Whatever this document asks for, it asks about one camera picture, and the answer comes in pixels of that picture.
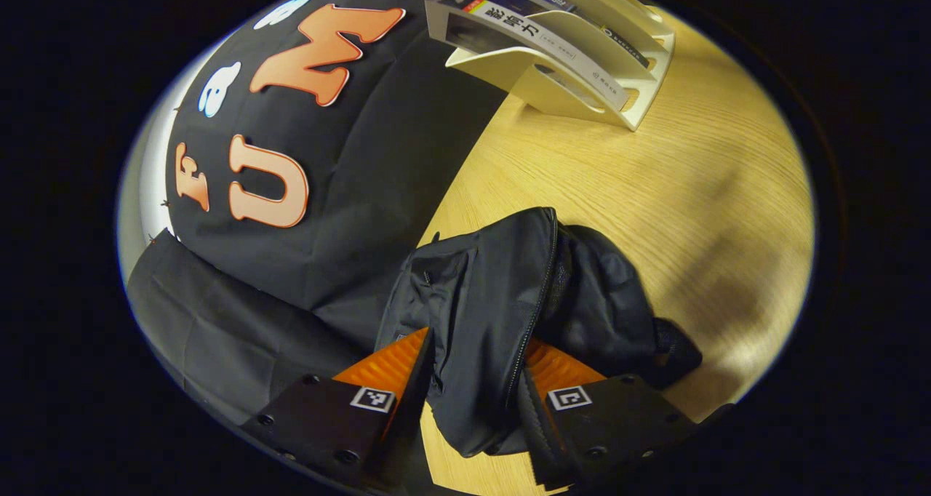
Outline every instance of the letter m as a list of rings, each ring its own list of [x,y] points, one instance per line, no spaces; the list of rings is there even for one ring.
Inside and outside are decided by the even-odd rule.
[[[303,19],[298,30],[310,43],[277,53],[255,71],[249,90],[259,92],[269,85],[310,92],[316,104],[327,106],[336,101],[349,80],[346,68],[330,72],[314,71],[320,65],[352,62],[362,58],[359,47],[340,33],[353,34],[362,43],[379,41],[405,15],[404,9],[341,9],[330,3]]]

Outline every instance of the white shelf organizer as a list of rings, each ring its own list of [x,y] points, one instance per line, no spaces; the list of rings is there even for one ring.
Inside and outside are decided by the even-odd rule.
[[[675,48],[675,31],[663,23],[660,15],[637,0],[568,1],[578,5],[589,18],[618,32],[649,60],[649,68],[643,68],[595,25],[571,12],[548,11],[527,16],[578,47],[614,76],[628,92],[624,108],[611,108],[588,82],[548,55],[527,47],[510,47],[483,55],[456,49],[446,66],[484,79],[546,114],[604,121],[636,131],[666,76]],[[563,81],[573,81],[571,85],[584,91],[584,99],[589,103],[554,81],[552,75],[545,74],[546,69],[555,71]]]

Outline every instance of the black fabric fold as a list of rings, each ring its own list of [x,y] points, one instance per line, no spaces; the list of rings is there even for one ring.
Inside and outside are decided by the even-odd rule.
[[[236,425],[308,371],[333,376],[367,354],[312,313],[217,270],[169,231],[143,251],[127,296],[184,391]]]
[[[516,405],[532,336],[605,376],[638,372],[658,388],[701,362],[685,334],[654,317],[631,261],[598,231],[559,224],[548,207],[414,251],[376,349],[421,327],[436,334],[428,403],[465,457],[527,450]]]

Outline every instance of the screw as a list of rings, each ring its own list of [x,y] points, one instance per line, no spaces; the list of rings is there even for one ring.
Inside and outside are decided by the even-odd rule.
[[[333,457],[335,457],[337,462],[343,465],[352,465],[359,461],[359,454],[352,452],[352,450],[337,450],[333,453]]]
[[[599,457],[604,456],[604,453],[607,452],[607,449],[604,447],[592,447],[589,450],[585,451],[585,457],[589,460],[598,460]]]

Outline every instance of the zipper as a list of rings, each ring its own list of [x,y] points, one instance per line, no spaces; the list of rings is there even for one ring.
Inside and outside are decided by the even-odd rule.
[[[543,288],[540,291],[540,296],[536,298],[536,307],[533,308],[533,317],[530,320],[526,330],[524,331],[523,337],[521,338],[521,346],[518,347],[518,356],[514,361],[514,370],[511,371],[511,379],[508,381],[508,390],[505,394],[505,410],[508,410],[511,402],[511,392],[514,390],[514,383],[518,380],[519,373],[521,372],[521,364],[523,363],[524,353],[527,350],[527,344],[530,342],[530,335],[533,333],[533,327],[536,327],[536,321],[540,317],[540,311],[543,308],[543,300],[546,297],[546,292],[549,290],[549,281],[550,274],[552,273],[553,267],[556,263],[556,237],[559,235],[559,229],[556,228],[556,212],[552,211],[552,231],[553,236],[549,241],[549,261],[546,265],[546,274],[543,276]]]

